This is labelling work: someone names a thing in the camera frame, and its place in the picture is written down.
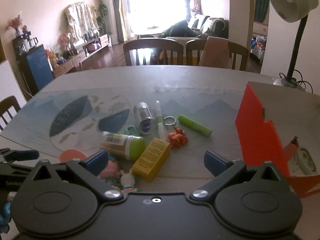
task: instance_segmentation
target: barcode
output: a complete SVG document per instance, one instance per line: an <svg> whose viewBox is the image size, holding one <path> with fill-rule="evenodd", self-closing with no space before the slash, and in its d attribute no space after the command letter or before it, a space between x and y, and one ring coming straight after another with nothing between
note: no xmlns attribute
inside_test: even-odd
<svg viewBox="0 0 320 240"><path fill-rule="evenodd" d="M120 143L121 138L116 138L116 137L107 137L107 142L114 142L114 143Z"/></svg>

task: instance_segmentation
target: chair back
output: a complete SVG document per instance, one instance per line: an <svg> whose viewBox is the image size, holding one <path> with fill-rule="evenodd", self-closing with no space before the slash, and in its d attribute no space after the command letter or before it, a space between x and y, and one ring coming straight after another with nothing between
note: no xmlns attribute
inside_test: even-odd
<svg viewBox="0 0 320 240"><path fill-rule="evenodd" d="M204 50L204 46L206 44L207 40L193 40L189 41L186 45L186 57L187 57L187 65L192 66L192 52L194 50L197 51L197 65L199 65L201 53L200 51ZM245 71L245 68L247 66L248 57L249 57L249 51L244 46L241 46L240 44L233 43L229 41L229 52L230 52L230 58L232 58L233 54L233 60L232 60L232 69L236 68L236 55L241 55L241 64L240 69L241 71Z"/></svg>
<svg viewBox="0 0 320 240"><path fill-rule="evenodd" d="M173 65L173 52L177 52L177 63L178 65L182 65L183 62L183 45L179 44L178 42L171 40L171 39L165 39L165 38L143 38L139 40L134 41L127 41L123 45L123 51L124 51L124 58L125 63L127 66L132 66L131 57L130 57L130 50L136 51L136 65L140 65L139 60L139 54L138 49L160 49L163 50L164 53L161 53L163 55L163 65ZM168 59L167 50L170 51L170 61ZM143 65L146 65L146 57L143 55ZM156 64L160 64L160 53L156 54Z"/></svg>
<svg viewBox="0 0 320 240"><path fill-rule="evenodd" d="M16 112L20 110L20 106L15 98L15 96L10 96L5 98L0 102L0 117L5 125L8 125L8 122L13 119L12 114L9 112L9 108L13 107Z"/></svg>

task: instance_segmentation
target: lamp arm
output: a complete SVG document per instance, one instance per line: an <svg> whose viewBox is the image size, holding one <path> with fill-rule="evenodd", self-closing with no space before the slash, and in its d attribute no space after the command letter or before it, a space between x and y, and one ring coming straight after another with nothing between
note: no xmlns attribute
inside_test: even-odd
<svg viewBox="0 0 320 240"><path fill-rule="evenodd" d="M294 71L295 66L296 66L298 53L299 53L300 42L301 42L301 38L302 38L302 35L303 35L303 32L304 32L304 29L305 29L306 24L307 24L307 20L308 20L308 15L303 17L301 19L301 21L300 21L300 24L299 24L296 40L295 40L294 46L293 46L290 65L289 65L288 73L287 73L287 76L286 76L286 80L289 81L289 82L292 79L293 71Z"/></svg>

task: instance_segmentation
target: lamp base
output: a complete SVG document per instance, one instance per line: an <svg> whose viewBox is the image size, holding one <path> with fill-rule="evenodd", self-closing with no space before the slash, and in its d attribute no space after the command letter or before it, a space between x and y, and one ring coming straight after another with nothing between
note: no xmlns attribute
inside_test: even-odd
<svg viewBox="0 0 320 240"><path fill-rule="evenodd" d="M279 79L275 80L275 81L273 82L273 84L276 85L276 86L296 88L296 89L305 91L302 86L300 86L300 85L298 85L298 84L293 84L293 83L287 81L285 78L279 78Z"/></svg>

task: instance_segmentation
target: orange toy figure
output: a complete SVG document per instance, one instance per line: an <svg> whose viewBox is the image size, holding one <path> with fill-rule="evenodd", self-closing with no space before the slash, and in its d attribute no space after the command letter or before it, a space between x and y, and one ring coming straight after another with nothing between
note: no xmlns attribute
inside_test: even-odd
<svg viewBox="0 0 320 240"><path fill-rule="evenodd" d="M178 127L173 127L174 132L169 133L168 138L171 143L171 148L179 147L188 142L188 138L184 136L184 131Z"/></svg>

